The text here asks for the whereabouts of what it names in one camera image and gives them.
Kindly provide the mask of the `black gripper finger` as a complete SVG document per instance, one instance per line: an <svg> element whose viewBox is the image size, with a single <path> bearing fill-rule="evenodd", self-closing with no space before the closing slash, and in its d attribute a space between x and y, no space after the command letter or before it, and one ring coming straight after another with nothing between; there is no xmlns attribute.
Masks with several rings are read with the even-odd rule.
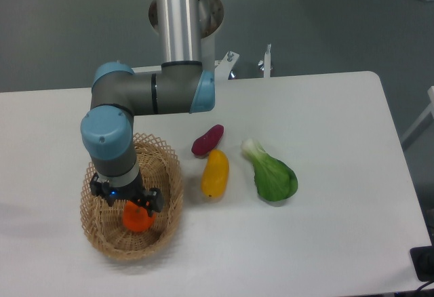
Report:
<svg viewBox="0 0 434 297"><path fill-rule="evenodd" d="M146 210L149 217L152 217L155 212L162 212L164 203L163 193L158 188L144 190L138 198L138 205Z"/></svg>
<svg viewBox="0 0 434 297"><path fill-rule="evenodd" d="M101 182L96 172L90 180L90 190L93 196L101 197L109 207L113 207L115 203L115 189L108 181Z"/></svg>

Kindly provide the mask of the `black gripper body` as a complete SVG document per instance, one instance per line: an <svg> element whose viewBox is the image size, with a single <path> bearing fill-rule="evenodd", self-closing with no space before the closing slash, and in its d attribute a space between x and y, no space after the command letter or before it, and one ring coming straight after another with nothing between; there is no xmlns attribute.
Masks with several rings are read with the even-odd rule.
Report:
<svg viewBox="0 0 434 297"><path fill-rule="evenodd" d="M137 176L127 185L114 187L109 182L101 184L102 198L107 205L114 205L117 200L131 201L137 204L144 199L145 189L141 174Z"/></svg>

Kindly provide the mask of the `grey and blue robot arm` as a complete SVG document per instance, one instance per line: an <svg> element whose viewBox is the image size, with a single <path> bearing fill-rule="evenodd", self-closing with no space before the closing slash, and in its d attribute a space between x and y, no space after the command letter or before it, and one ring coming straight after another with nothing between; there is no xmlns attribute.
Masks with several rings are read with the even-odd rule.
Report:
<svg viewBox="0 0 434 297"><path fill-rule="evenodd" d="M134 117L200 113L215 105L214 76L204 69L201 57L202 2L157 0L160 73L138 74L120 62L108 62L96 71L91 107L80 130L96 169L91 192L109 205L131 201L149 215L163 209L161 191L142 183L133 143Z"/></svg>

